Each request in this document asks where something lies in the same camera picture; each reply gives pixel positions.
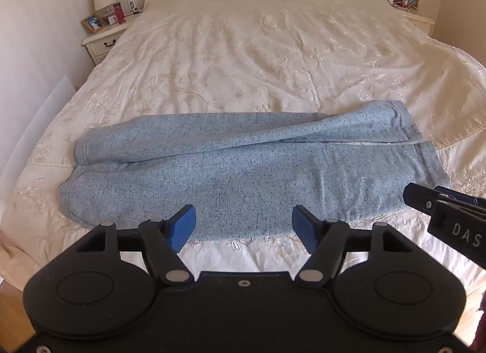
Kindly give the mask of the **light blue speckled pants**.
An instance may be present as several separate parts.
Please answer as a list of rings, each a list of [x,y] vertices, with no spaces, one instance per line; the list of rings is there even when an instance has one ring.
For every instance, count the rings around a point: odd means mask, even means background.
[[[358,222],[403,207],[411,183],[450,180],[399,101],[340,115],[215,113],[140,116],[76,142],[60,185],[63,213],[120,229],[196,210],[194,239],[278,236],[302,205]]]

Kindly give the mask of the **cream embroidered bedspread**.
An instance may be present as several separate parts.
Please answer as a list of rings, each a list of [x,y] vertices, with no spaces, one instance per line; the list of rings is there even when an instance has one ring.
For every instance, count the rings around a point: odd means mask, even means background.
[[[1,275],[22,289],[84,235],[59,209],[86,131],[139,115],[338,114],[405,104],[453,187],[485,194],[485,69],[384,0],[153,0],[53,119],[1,221]]]

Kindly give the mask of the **right cream nightstand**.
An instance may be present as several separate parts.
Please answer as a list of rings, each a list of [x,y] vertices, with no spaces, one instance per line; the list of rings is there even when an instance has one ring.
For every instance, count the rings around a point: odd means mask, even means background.
[[[432,36],[435,26],[434,20],[413,8],[395,6],[394,9],[400,11],[415,27],[426,33],[427,36]]]

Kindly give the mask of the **cream nightstand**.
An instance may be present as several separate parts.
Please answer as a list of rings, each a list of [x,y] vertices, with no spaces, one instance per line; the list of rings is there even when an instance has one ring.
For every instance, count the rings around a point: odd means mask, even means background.
[[[85,47],[95,65],[99,65],[108,56],[119,38],[139,16],[141,13],[131,14],[125,18],[125,22],[105,27],[98,33],[88,35],[83,39],[81,45]]]
[[[415,27],[426,33],[427,36],[432,36],[435,26],[434,20],[413,8],[395,6],[394,9],[400,11]]]

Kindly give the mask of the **left cream nightstand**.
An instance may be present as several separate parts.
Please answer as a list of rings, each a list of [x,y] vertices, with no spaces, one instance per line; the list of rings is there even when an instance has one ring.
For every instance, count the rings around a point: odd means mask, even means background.
[[[105,27],[98,33],[88,35],[83,39],[81,45],[85,47],[95,65],[99,65],[108,56],[119,38],[139,16],[141,13],[131,14],[125,18],[125,22]]]

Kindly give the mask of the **red bottle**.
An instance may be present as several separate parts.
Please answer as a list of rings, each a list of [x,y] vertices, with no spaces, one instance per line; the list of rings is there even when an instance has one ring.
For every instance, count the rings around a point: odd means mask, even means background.
[[[124,15],[124,11],[121,7],[121,3],[119,3],[119,2],[114,3],[113,8],[114,8],[114,11],[115,11],[115,16],[116,16],[118,24],[125,23],[125,15]]]

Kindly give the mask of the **wooden photo frame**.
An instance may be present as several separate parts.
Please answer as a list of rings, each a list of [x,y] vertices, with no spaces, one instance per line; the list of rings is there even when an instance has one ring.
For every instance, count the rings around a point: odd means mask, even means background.
[[[103,30],[108,24],[97,13],[81,20],[81,25],[89,30],[91,33],[98,33]]]

